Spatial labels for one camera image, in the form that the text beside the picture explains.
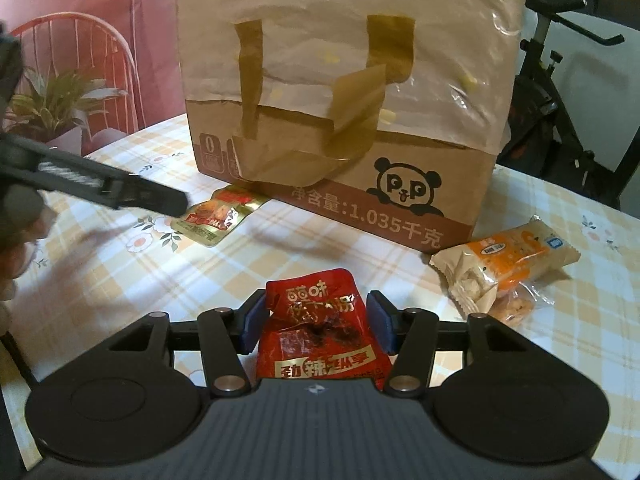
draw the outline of exercise bike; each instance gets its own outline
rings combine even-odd
[[[602,38],[559,16],[581,10],[586,0],[567,0],[551,4],[546,0],[527,0],[526,6],[538,15],[538,26],[530,40],[522,40],[526,52],[516,76],[509,113],[511,140],[498,156],[498,163],[514,170],[558,184],[588,198],[620,208],[620,194],[634,174],[640,160],[640,128],[616,171],[608,170],[585,150],[571,117],[552,79],[562,55],[550,52],[551,63],[542,63],[542,53],[551,22],[559,23],[602,45],[616,46],[625,41],[619,34]],[[559,140],[554,139],[554,131]]]

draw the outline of red snack package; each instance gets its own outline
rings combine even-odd
[[[273,314],[260,336],[258,378],[371,377],[382,389],[391,362],[348,270],[267,282],[266,294]]]

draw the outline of blue gripper pad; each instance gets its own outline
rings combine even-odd
[[[367,294],[367,320],[382,351],[388,355],[395,355],[400,351],[398,337],[394,331],[395,320],[394,316],[389,312],[389,308],[385,309],[382,305],[383,301],[388,303],[387,307],[395,309],[392,303],[379,291],[372,290]]]
[[[253,303],[244,314],[244,326],[240,335],[241,354],[249,355],[255,348],[262,333],[264,323],[269,319],[266,306],[266,293],[263,289],[256,290],[241,307],[244,310],[247,303]]]

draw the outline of bag handle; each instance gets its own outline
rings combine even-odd
[[[310,153],[258,140],[262,20],[235,25],[240,41],[242,120],[240,135],[233,136],[232,142],[242,178],[283,186],[311,186],[369,151],[385,100],[385,86],[411,75],[414,27],[414,20],[402,16],[367,17],[367,68],[335,80],[329,119],[324,120],[326,126],[322,128],[325,139],[322,153]]]

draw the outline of food item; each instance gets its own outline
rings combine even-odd
[[[258,378],[373,378],[382,389],[391,362],[347,270],[268,282],[266,295],[273,314],[258,345]]]
[[[495,317],[511,327],[518,326],[536,307],[536,297],[530,286],[518,285],[495,300],[489,316]]]
[[[269,200],[239,186],[217,189],[211,199],[191,207],[171,227],[207,247],[220,243],[249,213]]]
[[[548,270],[560,269],[578,259],[580,253],[576,249],[542,220],[532,218],[515,229],[440,251],[431,257],[431,265],[444,274],[449,293],[466,318],[472,312],[492,314],[495,300],[520,283],[534,282]],[[505,300],[496,305],[494,314],[533,309],[533,298],[529,301],[531,306],[523,301],[529,301],[525,293],[515,303]]]

